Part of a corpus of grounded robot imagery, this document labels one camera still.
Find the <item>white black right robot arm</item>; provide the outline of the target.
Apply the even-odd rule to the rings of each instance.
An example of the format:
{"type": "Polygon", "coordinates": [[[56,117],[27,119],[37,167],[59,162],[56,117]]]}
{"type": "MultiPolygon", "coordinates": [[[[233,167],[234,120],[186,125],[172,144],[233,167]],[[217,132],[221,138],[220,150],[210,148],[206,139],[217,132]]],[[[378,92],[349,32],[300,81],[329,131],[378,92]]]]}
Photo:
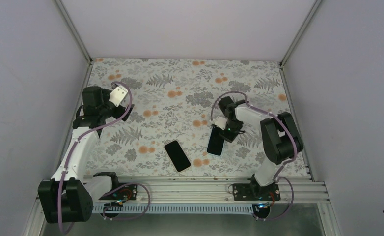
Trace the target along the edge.
{"type": "Polygon", "coordinates": [[[268,185],[278,180],[284,166],[296,159],[303,150],[303,141],[289,112],[275,115],[251,105],[246,99],[233,101],[224,94],[215,101],[224,117],[217,117],[213,125],[220,129],[220,138],[233,142],[244,124],[258,128],[267,160],[251,177],[250,195],[262,200],[269,193],[268,185]]]}

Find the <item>black phone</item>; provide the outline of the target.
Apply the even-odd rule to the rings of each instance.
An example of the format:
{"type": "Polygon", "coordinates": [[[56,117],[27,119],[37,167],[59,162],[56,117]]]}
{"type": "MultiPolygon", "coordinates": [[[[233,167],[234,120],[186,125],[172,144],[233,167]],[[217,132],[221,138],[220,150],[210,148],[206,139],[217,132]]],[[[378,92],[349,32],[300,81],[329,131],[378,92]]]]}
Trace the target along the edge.
{"type": "Polygon", "coordinates": [[[207,152],[211,155],[221,156],[223,147],[224,147],[224,139],[220,136],[221,129],[213,126],[211,130],[211,134],[208,141],[207,152]]]}

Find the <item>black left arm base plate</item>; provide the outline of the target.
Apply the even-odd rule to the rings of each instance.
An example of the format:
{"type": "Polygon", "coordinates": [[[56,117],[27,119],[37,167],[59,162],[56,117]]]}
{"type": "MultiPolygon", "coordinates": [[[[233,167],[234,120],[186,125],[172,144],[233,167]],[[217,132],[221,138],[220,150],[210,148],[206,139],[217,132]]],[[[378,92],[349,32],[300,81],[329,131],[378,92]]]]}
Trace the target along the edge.
{"type": "Polygon", "coordinates": [[[134,201],[137,198],[137,189],[138,189],[138,185],[136,184],[128,185],[117,190],[116,192],[110,195],[102,197],[101,200],[120,201],[120,202],[134,201]]]}

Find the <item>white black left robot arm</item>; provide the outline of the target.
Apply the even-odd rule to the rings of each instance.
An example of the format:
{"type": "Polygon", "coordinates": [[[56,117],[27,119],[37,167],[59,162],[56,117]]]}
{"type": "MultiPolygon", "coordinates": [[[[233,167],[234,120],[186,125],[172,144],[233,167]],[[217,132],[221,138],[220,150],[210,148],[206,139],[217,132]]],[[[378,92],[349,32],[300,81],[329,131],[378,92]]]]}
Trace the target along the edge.
{"type": "Polygon", "coordinates": [[[38,186],[38,197],[48,223],[87,221],[93,203],[104,195],[114,199],[120,194],[120,185],[114,174],[97,174],[84,185],[87,159],[101,136],[106,120],[126,121],[133,109],[133,98],[125,85],[113,89],[99,86],[82,91],[82,105],[72,123],[72,138],[61,164],[50,180],[38,186]]]}

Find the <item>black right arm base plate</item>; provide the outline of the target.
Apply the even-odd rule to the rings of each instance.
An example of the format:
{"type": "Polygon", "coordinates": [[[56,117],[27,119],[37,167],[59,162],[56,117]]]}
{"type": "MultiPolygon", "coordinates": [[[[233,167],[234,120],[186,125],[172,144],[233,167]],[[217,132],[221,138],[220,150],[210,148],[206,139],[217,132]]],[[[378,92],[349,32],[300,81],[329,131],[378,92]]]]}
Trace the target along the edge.
{"type": "Polygon", "coordinates": [[[235,201],[280,201],[280,190],[276,183],[260,187],[251,183],[235,183],[233,196],[235,201]]]}

